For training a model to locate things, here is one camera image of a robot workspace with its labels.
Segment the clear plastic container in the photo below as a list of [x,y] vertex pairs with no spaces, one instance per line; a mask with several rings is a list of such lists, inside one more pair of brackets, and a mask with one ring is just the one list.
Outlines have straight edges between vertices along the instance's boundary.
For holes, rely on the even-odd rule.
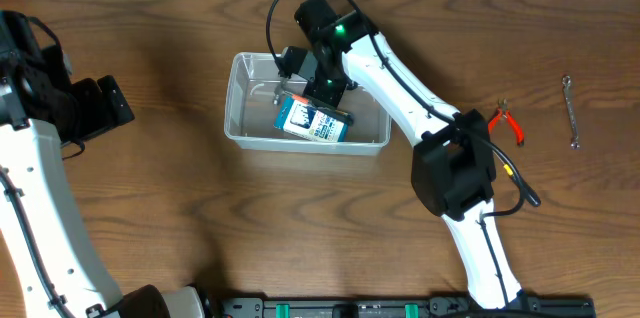
[[339,108],[354,124],[340,143],[313,142],[275,127],[282,103],[275,100],[281,82],[268,53],[234,57],[226,97],[224,133],[242,149],[375,156],[391,138],[391,118],[363,88],[344,93]]

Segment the blue white screwdriver box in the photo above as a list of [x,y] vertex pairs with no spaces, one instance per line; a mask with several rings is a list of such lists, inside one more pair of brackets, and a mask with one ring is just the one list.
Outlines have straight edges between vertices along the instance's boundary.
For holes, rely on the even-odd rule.
[[297,95],[287,96],[276,116],[274,127],[315,142],[343,142],[348,131],[345,122],[331,117]]

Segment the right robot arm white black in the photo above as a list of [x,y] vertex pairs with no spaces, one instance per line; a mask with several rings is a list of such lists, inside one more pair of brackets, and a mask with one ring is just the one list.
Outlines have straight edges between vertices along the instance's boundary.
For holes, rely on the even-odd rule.
[[497,231],[501,213],[492,187],[494,160],[509,159],[491,142],[483,116],[461,113],[431,92],[359,8],[340,15],[327,0],[306,0],[294,19],[310,46],[289,47],[277,57],[280,74],[306,80],[303,99],[343,122],[353,120],[338,109],[344,93],[368,91],[412,146],[412,187],[451,232],[471,298],[485,309],[512,306],[521,285]]

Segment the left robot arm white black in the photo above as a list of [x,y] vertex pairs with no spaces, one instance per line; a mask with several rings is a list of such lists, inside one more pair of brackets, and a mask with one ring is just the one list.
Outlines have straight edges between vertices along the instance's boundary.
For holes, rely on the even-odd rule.
[[134,119],[113,76],[73,82],[60,41],[42,48],[38,18],[1,13],[1,233],[30,317],[208,317],[188,285],[121,291],[92,245],[64,170],[63,149]]

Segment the black yellow precision screwdriver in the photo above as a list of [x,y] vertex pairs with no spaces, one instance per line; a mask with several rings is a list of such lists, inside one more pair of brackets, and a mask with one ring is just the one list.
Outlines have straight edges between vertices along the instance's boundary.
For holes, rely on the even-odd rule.
[[531,188],[523,178],[518,178],[509,164],[504,163],[503,168],[512,183],[518,188],[521,197],[531,206],[539,207],[541,205],[541,200],[535,190]]

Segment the silver wrench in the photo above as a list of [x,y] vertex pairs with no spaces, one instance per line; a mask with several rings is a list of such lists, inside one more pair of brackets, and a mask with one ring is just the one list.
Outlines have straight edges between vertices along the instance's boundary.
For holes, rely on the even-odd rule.
[[563,94],[564,94],[565,104],[566,104],[570,127],[572,131],[570,146],[573,150],[578,150],[580,148],[579,130],[578,130],[578,125],[577,125],[577,120],[575,115],[575,107],[573,103],[571,77],[569,75],[564,75],[562,77],[562,84],[563,84]]

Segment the red handled pliers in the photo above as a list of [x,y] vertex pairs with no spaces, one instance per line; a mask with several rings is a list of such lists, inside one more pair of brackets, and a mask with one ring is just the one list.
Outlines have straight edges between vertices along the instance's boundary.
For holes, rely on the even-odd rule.
[[525,143],[524,132],[519,123],[512,116],[506,99],[501,99],[498,101],[495,113],[488,122],[488,131],[492,133],[498,123],[502,120],[504,120],[513,131],[516,138],[516,145],[518,147],[523,147]]

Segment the black mounting rail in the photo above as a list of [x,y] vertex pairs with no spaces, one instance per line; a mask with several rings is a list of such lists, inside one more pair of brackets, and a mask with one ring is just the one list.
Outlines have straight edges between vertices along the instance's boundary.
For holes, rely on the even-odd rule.
[[260,297],[220,300],[220,318],[596,318],[590,299],[549,299],[519,295],[505,308],[482,308],[460,296],[412,299],[302,300]]

